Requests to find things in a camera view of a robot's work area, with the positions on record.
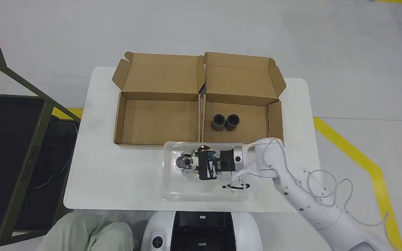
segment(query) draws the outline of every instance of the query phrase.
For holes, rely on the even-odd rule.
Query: black cylinder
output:
[[[228,131],[233,131],[240,123],[240,118],[236,114],[231,114],[228,116],[225,122],[225,128]]]
[[[215,114],[211,121],[211,128],[214,131],[223,131],[225,124],[225,116],[222,114]]]

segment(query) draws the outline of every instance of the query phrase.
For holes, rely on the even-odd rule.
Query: open cardboard box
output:
[[[206,95],[203,98],[202,142],[251,143],[262,137],[283,139],[279,96],[286,88],[272,58],[210,53],[204,55]],[[211,129],[215,114],[237,114],[233,131]]]
[[[127,52],[112,78],[121,89],[115,144],[201,140],[203,56]]]

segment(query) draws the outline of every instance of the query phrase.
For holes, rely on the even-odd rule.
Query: yellow tape line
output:
[[[346,139],[344,139],[339,133],[335,132],[333,128],[331,128],[322,119],[315,117],[314,127],[370,174],[381,217],[384,218],[386,212],[389,213],[389,218],[386,221],[388,237],[398,250],[402,250],[402,240],[401,236],[399,235],[398,223],[396,222],[396,217],[394,210],[392,209],[391,200],[389,199],[381,168],[351,143],[347,142]]]
[[[81,119],[82,112],[84,111],[83,108],[67,108],[67,110],[71,111],[74,115]],[[53,108],[52,115],[58,117],[59,119],[72,119],[70,116],[62,112],[61,110],[57,109],[56,107]]]
[[[395,3],[395,4],[402,4],[402,0],[376,0],[378,2],[387,2],[387,3]]]

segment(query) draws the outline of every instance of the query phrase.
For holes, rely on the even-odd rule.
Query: clear plastic tray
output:
[[[247,198],[247,193],[235,193],[223,188],[230,183],[230,172],[221,172],[217,179],[200,180],[197,173],[188,173],[176,166],[176,159],[183,152],[192,152],[201,145],[211,147],[211,150],[230,150],[241,144],[214,144],[214,143],[189,143],[166,142],[163,146],[163,186],[162,196],[170,201],[242,201]]]

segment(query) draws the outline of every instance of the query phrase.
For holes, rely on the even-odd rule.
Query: white table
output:
[[[113,143],[119,88],[116,68],[92,72],[64,205],[73,209],[283,212],[294,209],[271,181],[257,179],[242,202],[166,201],[161,195],[162,147]],[[281,94],[286,154],[309,170],[320,168],[306,81],[286,78]]]

